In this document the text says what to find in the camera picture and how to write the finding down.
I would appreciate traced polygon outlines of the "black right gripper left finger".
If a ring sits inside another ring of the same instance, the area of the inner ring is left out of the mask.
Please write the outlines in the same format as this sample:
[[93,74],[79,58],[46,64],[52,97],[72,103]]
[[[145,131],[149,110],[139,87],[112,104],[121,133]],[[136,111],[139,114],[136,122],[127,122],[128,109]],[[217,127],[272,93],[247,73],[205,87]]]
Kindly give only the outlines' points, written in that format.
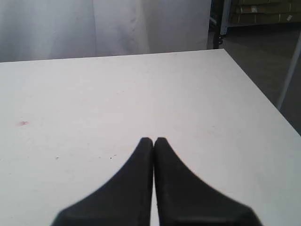
[[102,187],[62,210],[54,226],[148,226],[153,187],[153,142],[139,141],[123,167]]

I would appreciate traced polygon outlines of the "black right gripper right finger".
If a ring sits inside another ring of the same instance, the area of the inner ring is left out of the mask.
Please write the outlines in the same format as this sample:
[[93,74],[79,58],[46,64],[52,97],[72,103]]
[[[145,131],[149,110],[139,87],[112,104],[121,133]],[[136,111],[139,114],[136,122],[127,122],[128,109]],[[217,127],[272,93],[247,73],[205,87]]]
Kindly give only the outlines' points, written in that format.
[[250,207],[197,177],[163,137],[154,145],[154,176],[161,226],[262,225]]

